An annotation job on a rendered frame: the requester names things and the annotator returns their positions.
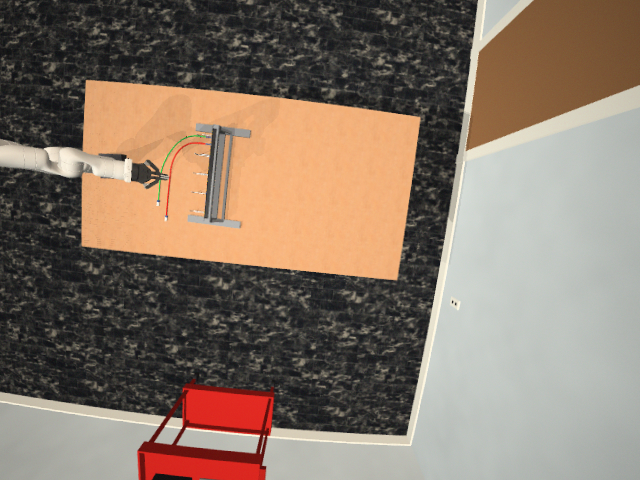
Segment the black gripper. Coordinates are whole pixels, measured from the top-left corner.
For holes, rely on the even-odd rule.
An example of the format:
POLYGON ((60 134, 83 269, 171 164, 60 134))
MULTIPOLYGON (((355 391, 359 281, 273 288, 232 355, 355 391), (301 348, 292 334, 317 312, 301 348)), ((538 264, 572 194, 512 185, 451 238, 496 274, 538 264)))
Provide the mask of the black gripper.
POLYGON ((131 181, 143 184, 145 189, 149 189, 152 186, 158 184, 159 180, 168 180, 168 179, 170 179, 170 176, 168 176, 167 174, 160 173, 159 168, 156 165, 154 165, 150 160, 146 160, 144 163, 140 163, 140 164, 132 163, 131 181), (156 172, 151 171, 151 169, 146 165, 152 167, 156 172), (156 175, 156 176, 152 176, 152 175, 156 175), (153 181, 150 184, 146 183, 151 179, 155 179, 155 182, 153 181))

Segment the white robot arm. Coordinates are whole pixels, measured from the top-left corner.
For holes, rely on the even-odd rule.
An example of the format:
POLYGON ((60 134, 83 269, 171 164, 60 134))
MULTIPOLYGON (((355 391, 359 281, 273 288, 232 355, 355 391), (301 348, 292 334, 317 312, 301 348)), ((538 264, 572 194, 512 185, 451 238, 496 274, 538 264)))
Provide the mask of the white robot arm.
POLYGON ((111 157, 91 155, 71 147, 41 149, 3 139, 0 139, 0 166, 36 169, 35 171, 69 178, 80 177, 83 173, 93 173, 96 176, 124 180, 128 183, 131 183, 132 174, 132 159, 129 158, 120 161, 111 157))

